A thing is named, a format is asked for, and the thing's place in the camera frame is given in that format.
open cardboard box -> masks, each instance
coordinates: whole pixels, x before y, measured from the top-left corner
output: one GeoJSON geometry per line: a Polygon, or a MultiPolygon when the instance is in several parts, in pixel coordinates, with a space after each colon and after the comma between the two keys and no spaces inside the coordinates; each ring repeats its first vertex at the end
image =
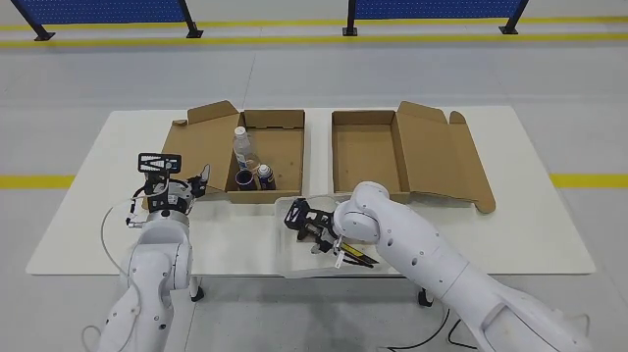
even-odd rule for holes
{"type": "Polygon", "coordinates": [[[182,169],[173,178],[197,176],[210,165],[207,194],[226,192],[233,203],[272,204],[280,197],[301,194],[303,178],[303,110],[245,110],[229,101],[187,111],[187,120],[174,121],[163,152],[182,156],[182,169]],[[277,190],[238,191],[239,171],[234,155],[234,129],[245,126],[263,164],[273,169],[277,190]]]}
{"type": "Polygon", "coordinates": [[[496,202],[464,117],[403,101],[397,111],[332,113],[334,192],[382,184],[397,202],[411,192],[473,202],[482,213],[496,202]]]}

white table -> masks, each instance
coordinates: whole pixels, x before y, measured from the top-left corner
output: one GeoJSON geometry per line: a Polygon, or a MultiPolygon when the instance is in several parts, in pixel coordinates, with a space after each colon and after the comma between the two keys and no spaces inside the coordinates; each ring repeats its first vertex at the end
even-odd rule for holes
{"type": "MultiPolygon", "coordinates": [[[[419,206],[472,262],[493,275],[589,274],[595,265],[572,224],[514,110],[461,107],[469,124],[497,210],[419,206]]],[[[333,192],[331,113],[306,109],[303,194],[333,192]]],[[[96,138],[57,214],[35,249],[32,275],[115,275],[99,241],[102,216],[141,185],[137,154],[160,152],[175,119],[185,111],[114,112],[96,138]]],[[[276,219],[273,205],[198,201],[190,215],[196,276],[275,276],[276,219]]],[[[137,239],[128,229],[127,206],[105,228],[114,258],[137,239]]],[[[306,252],[302,258],[310,261],[306,252]]]]}

table leg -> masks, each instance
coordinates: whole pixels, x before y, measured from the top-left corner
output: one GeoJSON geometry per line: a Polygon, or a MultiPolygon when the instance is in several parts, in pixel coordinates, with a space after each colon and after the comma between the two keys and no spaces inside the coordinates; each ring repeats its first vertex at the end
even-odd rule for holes
{"type": "Polygon", "coordinates": [[[189,296],[192,299],[192,302],[197,302],[205,297],[205,292],[203,292],[203,288],[200,286],[198,277],[192,277],[189,279],[189,296]]]}

box lid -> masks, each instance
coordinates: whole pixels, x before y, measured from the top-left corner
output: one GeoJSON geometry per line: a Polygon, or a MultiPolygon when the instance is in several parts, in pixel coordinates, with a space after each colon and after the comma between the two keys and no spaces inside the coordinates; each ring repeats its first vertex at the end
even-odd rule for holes
{"type": "Polygon", "coordinates": [[[183,157],[181,172],[173,178],[197,176],[209,164],[207,193],[225,191],[238,120],[236,107],[225,100],[188,110],[186,120],[173,121],[163,148],[183,157]]]}
{"type": "Polygon", "coordinates": [[[471,132],[458,112],[449,122],[442,110],[403,101],[396,113],[411,192],[473,202],[482,213],[495,210],[471,132]]]}

cable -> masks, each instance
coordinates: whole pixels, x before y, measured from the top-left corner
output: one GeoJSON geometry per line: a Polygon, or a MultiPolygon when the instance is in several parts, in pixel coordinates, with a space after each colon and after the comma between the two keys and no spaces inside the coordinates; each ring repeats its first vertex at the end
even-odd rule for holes
{"type": "Polygon", "coordinates": [[[82,343],[82,348],[85,351],[89,351],[89,347],[87,346],[87,343],[85,342],[85,332],[89,329],[93,328],[94,330],[96,330],[96,332],[98,333],[98,338],[100,338],[100,329],[98,327],[95,327],[94,325],[88,325],[86,327],[84,327],[81,331],[80,331],[80,343],[82,343]]]}
{"type": "MultiPolygon", "coordinates": [[[[140,192],[144,191],[144,186],[140,187],[134,194],[132,198],[136,198],[140,192]]],[[[129,215],[127,216],[127,226],[131,222],[131,220],[135,217],[135,204],[136,200],[131,201],[131,208],[129,209],[129,215]]]]}
{"type": "MultiPolygon", "coordinates": [[[[117,352],[122,352],[122,350],[125,349],[127,347],[127,345],[129,344],[129,341],[131,341],[131,336],[133,335],[133,330],[135,329],[135,323],[137,322],[137,317],[139,317],[139,314],[141,313],[141,298],[140,298],[140,293],[139,293],[139,287],[137,286],[135,281],[129,276],[129,274],[127,272],[125,272],[120,267],[120,265],[118,265],[116,260],[114,260],[114,258],[111,256],[111,253],[109,252],[109,249],[107,248],[107,244],[105,243],[105,223],[107,222],[107,218],[109,217],[111,212],[114,209],[116,209],[118,206],[120,206],[122,204],[126,204],[128,201],[135,201],[135,200],[138,200],[138,199],[151,198],[151,197],[156,197],[158,195],[161,195],[161,194],[165,193],[166,191],[168,191],[168,184],[169,183],[170,183],[170,180],[166,179],[166,184],[164,185],[164,189],[161,190],[158,193],[153,193],[153,194],[150,194],[150,195],[134,196],[134,197],[132,197],[130,199],[126,199],[124,201],[121,201],[121,202],[117,203],[116,205],[114,205],[111,208],[109,208],[107,213],[105,213],[105,217],[103,217],[103,219],[102,219],[102,223],[100,224],[100,244],[102,245],[102,248],[105,251],[105,254],[107,255],[107,258],[113,264],[113,266],[116,267],[118,272],[120,272],[120,274],[123,275],[127,279],[127,281],[131,282],[131,286],[135,289],[135,293],[137,294],[137,310],[131,310],[131,312],[135,314],[135,318],[133,318],[133,323],[131,325],[131,330],[129,331],[129,336],[127,337],[127,340],[125,341],[124,345],[117,352]]],[[[98,327],[94,326],[94,325],[88,325],[88,326],[86,326],[86,327],[84,327],[82,329],[82,331],[80,332],[80,342],[82,343],[82,347],[85,349],[85,352],[91,352],[91,350],[87,347],[87,344],[85,342],[85,331],[88,330],[89,328],[96,329],[98,331],[98,335],[101,335],[100,329],[98,327]]]]}
{"type": "Polygon", "coordinates": [[[449,309],[447,309],[447,314],[445,315],[445,319],[443,320],[443,322],[441,323],[441,326],[438,328],[438,330],[436,330],[434,332],[434,334],[432,334],[428,339],[426,339],[425,341],[419,342],[418,344],[414,344],[414,345],[410,345],[410,346],[387,346],[386,349],[388,349],[391,352],[395,352],[396,350],[403,350],[403,349],[414,349],[414,348],[418,348],[422,345],[427,344],[428,342],[432,341],[434,339],[434,337],[436,337],[437,335],[439,335],[439,333],[441,332],[441,330],[443,330],[443,327],[445,327],[445,324],[447,323],[447,320],[449,319],[449,309]]]}
{"type": "Polygon", "coordinates": [[[453,327],[451,328],[451,330],[449,331],[449,334],[447,335],[447,342],[449,344],[453,344],[453,345],[457,345],[457,346],[461,346],[463,348],[468,348],[468,349],[478,349],[475,346],[472,345],[467,345],[467,344],[462,344],[460,342],[455,342],[455,341],[451,341],[451,335],[453,334],[453,331],[457,328],[457,326],[462,322],[462,320],[458,320],[456,321],[455,325],[453,325],[453,327]]]}

